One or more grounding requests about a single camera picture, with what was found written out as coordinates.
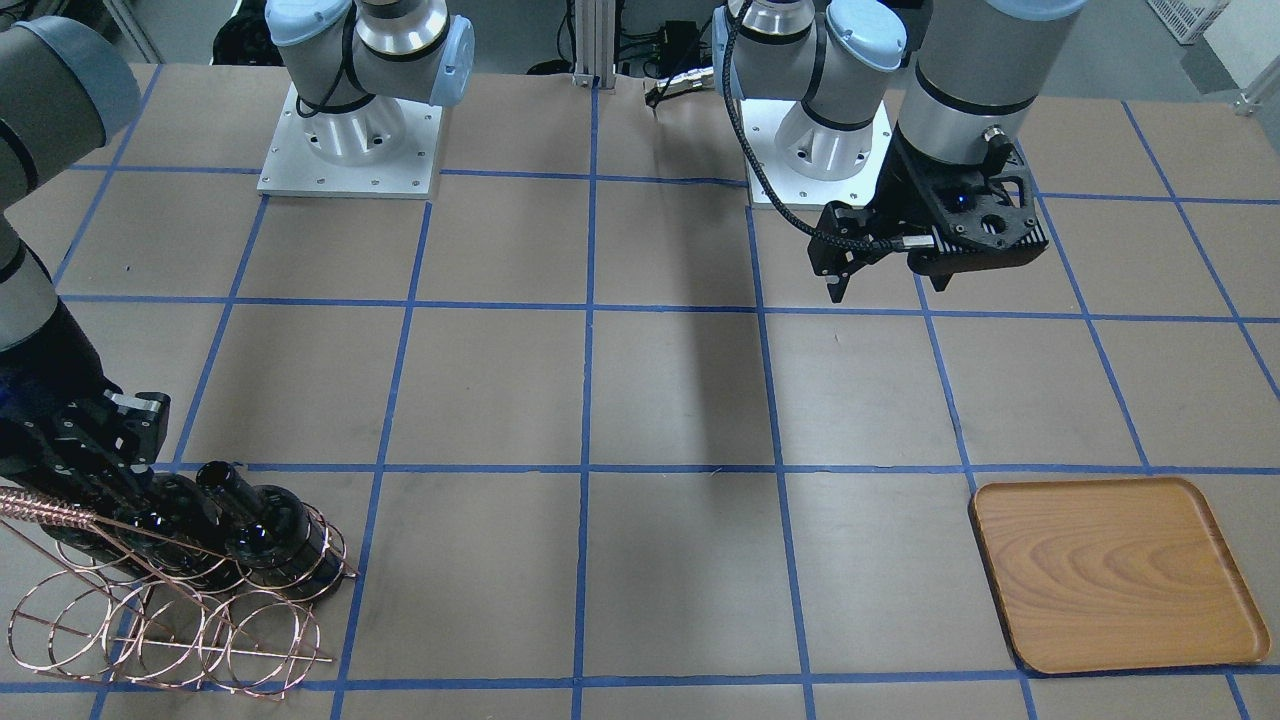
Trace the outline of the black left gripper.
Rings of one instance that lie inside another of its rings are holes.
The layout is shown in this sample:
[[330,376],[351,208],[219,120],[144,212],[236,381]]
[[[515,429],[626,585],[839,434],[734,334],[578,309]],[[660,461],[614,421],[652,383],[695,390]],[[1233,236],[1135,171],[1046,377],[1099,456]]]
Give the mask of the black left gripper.
[[808,243],[815,275],[841,304],[850,278],[893,252],[945,292],[954,275],[1024,266],[1050,246],[1030,174],[1000,126],[978,137],[974,164],[951,164],[913,147],[895,129],[876,192],[861,209],[828,202]]

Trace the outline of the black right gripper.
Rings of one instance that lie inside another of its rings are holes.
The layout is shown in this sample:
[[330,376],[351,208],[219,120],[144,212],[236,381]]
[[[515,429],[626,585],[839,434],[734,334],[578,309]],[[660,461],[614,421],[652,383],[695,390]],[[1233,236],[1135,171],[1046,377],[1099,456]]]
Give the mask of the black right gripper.
[[145,501],[172,398],[124,395],[65,304],[3,351],[3,478],[65,501]]

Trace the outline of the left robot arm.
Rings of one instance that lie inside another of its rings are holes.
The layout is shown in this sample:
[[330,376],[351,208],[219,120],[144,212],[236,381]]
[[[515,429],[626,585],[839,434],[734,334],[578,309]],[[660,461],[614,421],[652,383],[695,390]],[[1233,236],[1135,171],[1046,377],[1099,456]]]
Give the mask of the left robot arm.
[[[929,1],[920,32],[882,1],[724,1],[710,19],[716,85],[746,164],[809,238],[841,302],[860,269],[901,252],[943,291],[960,273],[1024,266],[1048,247],[1016,137],[1082,1]],[[892,76],[913,72],[868,199],[794,214],[746,135],[742,104],[788,104],[774,146],[814,181],[858,174]]]

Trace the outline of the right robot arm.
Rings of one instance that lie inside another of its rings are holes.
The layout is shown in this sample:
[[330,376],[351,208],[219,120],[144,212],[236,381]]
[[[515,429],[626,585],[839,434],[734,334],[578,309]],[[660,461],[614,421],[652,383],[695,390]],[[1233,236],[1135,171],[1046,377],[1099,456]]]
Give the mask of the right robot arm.
[[[443,1],[270,1],[291,94],[262,165],[270,196],[424,199],[442,113],[461,102],[471,22]],[[3,206],[33,193],[140,114],[111,45],[55,15],[3,33]],[[133,503],[163,445],[169,397],[128,397],[3,224],[3,477],[84,507]]]

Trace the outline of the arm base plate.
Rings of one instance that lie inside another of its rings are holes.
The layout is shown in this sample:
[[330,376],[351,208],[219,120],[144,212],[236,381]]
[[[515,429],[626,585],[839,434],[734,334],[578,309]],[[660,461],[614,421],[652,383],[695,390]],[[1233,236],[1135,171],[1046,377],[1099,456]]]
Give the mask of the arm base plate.
[[407,199],[435,188],[445,109],[375,97],[346,114],[302,117],[289,87],[259,173],[273,197]]
[[864,208],[874,196],[892,127],[882,102],[869,126],[837,131],[818,124],[800,102],[746,99],[742,127],[778,200],[791,211],[819,211],[832,201]]

